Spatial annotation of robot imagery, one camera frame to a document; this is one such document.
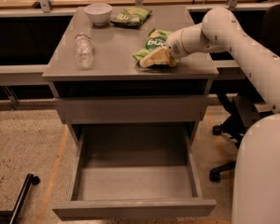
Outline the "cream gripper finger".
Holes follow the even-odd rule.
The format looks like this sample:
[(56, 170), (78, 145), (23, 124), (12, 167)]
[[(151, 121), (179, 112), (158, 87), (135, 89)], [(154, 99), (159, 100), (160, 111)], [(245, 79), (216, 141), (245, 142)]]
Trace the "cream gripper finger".
[(174, 59), (171, 57), (169, 50), (166, 47), (159, 47), (152, 50), (139, 62), (142, 68), (148, 68), (152, 65), (169, 65), (175, 66)]

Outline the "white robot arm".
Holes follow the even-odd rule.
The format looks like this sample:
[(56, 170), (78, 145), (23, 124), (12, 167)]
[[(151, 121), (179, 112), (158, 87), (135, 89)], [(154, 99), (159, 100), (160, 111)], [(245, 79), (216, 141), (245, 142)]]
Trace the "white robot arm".
[(231, 224), (280, 224), (280, 57), (247, 35), (230, 10), (216, 7), (201, 23), (169, 34), (140, 65), (172, 64), (211, 51), (227, 51), (273, 112), (253, 124), (241, 142)]

